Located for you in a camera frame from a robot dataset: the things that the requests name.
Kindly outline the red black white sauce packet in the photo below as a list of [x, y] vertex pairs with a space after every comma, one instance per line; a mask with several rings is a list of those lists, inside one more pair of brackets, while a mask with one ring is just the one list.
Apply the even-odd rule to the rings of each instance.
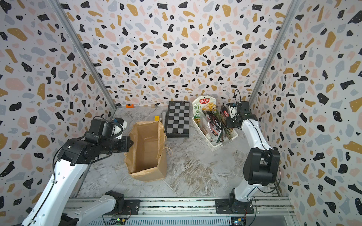
[[230, 117], [230, 113], [228, 108], [225, 105], [222, 105], [220, 108], [220, 114], [224, 117], [224, 118], [228, 118]]

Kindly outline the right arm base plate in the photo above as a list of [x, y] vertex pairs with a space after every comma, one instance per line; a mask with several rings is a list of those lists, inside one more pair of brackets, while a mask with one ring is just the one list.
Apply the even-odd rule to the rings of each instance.
[[215, 199], [217, 214], [254, 214], [251, 202], [240, 202], [229, 199]]

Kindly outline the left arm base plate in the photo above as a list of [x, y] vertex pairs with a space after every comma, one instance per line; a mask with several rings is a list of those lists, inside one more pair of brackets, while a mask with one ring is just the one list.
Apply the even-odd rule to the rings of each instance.
[[140, 203], [141, 200], [136, 199], [117, 201], [115, 208], [111, 212], [106, 213], [105, 215], [138, 215]]

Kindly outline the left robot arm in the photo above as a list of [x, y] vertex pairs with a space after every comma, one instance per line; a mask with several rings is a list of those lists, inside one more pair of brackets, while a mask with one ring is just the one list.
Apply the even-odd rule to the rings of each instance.
[[127, 122], [122, 118], [108, 121], [95, 116], [89, 131], [79, 138], [69, 139], [52, 160], [52, 176], [37, 204], [23, 220], [23, 226], [86, 226], [105, 214], [120, 212], [124, 195], [106, 192], [100, 199], [64, 213], [64, 208], [78, 180], [89, 166], [105, 160], [115, 153], [127, 153], [133, 145], [129, 136], [123, 135]]

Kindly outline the brown paper bag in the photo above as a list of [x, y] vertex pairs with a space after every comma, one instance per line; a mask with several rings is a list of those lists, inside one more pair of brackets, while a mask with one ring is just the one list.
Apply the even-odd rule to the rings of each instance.
[[167, 175], [167, 150], [164, 126], [160, 121], [141, 121], [133, 125], [133, 146], [125, 154], [129, 175], [135, 180], [152, 182]]

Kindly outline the large white yellow snack packet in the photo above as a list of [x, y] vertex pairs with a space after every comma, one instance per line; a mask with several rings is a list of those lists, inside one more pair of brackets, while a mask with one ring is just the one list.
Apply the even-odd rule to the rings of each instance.
[[211, 96], [200, 96], [192, 102], [194, 119], [199, 119], [203, 111], [215, 112], [217, 109], [216, 99]]

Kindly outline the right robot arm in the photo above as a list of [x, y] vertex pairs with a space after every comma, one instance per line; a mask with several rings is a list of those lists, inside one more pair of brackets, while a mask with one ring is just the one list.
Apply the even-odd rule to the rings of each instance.
[[280, 153], [267, 143], [262, 135], [259, 121], [249, 109], [249, 102], [239, 101], [228, 104], [229, 116], [226, 117], [227, 128], [240, 129], [247, 139], [249, 154], [244, 162], [243, 181], [229, 194], [229, 208], [232, 212], [246, 211], [250, 207], [255, 193], [266, 191], [281, 177], [279, 167]]

